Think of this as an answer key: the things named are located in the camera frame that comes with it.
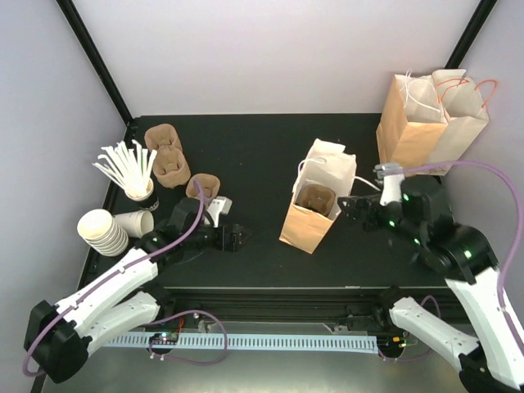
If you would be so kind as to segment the brown pulp cup carrier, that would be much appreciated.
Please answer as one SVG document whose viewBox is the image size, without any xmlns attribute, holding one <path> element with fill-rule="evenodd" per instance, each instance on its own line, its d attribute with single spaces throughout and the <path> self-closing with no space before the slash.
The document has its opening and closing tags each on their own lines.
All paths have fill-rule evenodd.
<svg viewBox="0 0 524 393">
<path fill-rule="evenodd" d="M 321 184 L 308 184 L 300 190 L 295 204 L 307 210 L 328 216 L 335 199 L 336 194 L 330 188 Z"/>
<path fill-rule="evenodd" d="M 187 183 L 186 197 L 198 199 L 200 195 L 199 187 L 201 187 L 206 203 L 211 202 L 218 196 L 220 185 L 219 178 L 213 174 L 194 174 Z"/>
</svg>

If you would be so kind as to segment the kraft paper bag white handles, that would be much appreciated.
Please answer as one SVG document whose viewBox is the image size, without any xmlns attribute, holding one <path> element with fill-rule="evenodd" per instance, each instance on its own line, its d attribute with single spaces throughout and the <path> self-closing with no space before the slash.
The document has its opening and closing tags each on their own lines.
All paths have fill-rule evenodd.
<svg viewBox="0 0 524 393">
<path fill-rule="evenodd" d="M 315 139 L 297 166 L 279 240 L 312 254 L 341 214 L 339 197 L 348 197 L 356 177 L 356 156 L 339 143 Z"/>
</svg>

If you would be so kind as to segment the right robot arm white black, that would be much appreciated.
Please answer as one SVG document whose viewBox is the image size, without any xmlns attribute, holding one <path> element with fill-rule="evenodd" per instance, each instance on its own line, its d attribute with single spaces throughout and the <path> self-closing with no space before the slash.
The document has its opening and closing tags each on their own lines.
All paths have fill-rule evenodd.
<svg viewBox="0 0 524 393">
<path fill-rule="evenodd" d="M 391 287 L 374 306 L 374 324 L 415 335 L 445 359 L 469 392 L 521 392 L 523 354 L 499 304 L 499 264 L 487 238 L 454 220 L 444 186 L 435 178 L 386 175 L 381 193 L 343 196 L 337 204 L 364 229 L 388 229 L 414 246 L 414 258 L 441 275 L 463 307 L 469 336 Z"/>
</svg>

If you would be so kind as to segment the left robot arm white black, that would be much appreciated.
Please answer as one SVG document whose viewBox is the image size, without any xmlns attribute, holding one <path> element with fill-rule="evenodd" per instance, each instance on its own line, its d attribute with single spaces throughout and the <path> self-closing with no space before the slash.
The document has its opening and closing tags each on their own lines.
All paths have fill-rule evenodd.
<svg viewBox="0 0 524 393">
<path fill-rule="evenodd" d="M 232 205 L 225 196 L 206 204 L 183 198 L 169 219 L 143 234 L 119 262 L 86 287 L 55 304 L 36 304 L 25 333 L 24 374 L 45 374 L 55 383 L 64 382 L 113 338 L 142 325 L 170 325 L 176 308 L 159 276 L 187 251 L 238 251 L 248 230 L 219 221 Z M 39 366 L 35 373 L 29 370 L 30 359 Z"/>
</svg>

